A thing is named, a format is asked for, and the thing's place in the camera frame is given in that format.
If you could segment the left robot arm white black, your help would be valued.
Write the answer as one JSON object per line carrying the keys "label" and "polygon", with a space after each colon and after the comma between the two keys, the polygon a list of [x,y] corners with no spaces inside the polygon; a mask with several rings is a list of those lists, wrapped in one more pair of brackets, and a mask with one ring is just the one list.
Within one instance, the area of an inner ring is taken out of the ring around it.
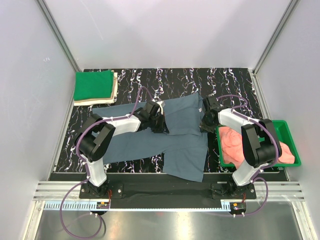
{"label": "left robot arm white black", "polygon": [[76,154],[84,159],[90,192],[97,198],[108,193],[105,183],[103,156],[112,137],[150,129],[155,134],[168,133],[165,122],[164,101],[148,100],[143,107],[133,107],[131,113],[117,117],[93,114],[85,122],[75,139]]}

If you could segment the blue-grey t-shirt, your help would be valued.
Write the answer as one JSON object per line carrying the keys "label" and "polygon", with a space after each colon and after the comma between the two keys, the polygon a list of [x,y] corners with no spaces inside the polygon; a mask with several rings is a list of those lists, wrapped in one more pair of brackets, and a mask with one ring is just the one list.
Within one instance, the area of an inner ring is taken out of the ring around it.
{"label": "blue-grey t-shirt", "polygon": [[103,162],[126,162],[163,154],[164,173],[201,182],[208,152],[208,135],[200,130],[202,100],[198,93],[165,100],[161,110],[167,128],[164,133],[154,133],[150,127],[137,132],[115,130]]}

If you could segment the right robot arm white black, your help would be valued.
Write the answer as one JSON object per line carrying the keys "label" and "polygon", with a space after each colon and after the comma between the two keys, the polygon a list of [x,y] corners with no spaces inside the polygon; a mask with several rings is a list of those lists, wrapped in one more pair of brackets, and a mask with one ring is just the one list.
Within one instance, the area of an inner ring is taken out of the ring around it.
{"label": "right robot arm white black", "polygon": [[282,155],[282,148],[273,122],[270,119],[258,120],[227,107],[214,96],[202,100],[204,116],[201,130],[215,132],[219,125],[229,127],[241,134],[244,161],[232,174],[233,182],[227,185],[228,195],[239,198],[245,186],[254,181],[262,170],[275,165]]}

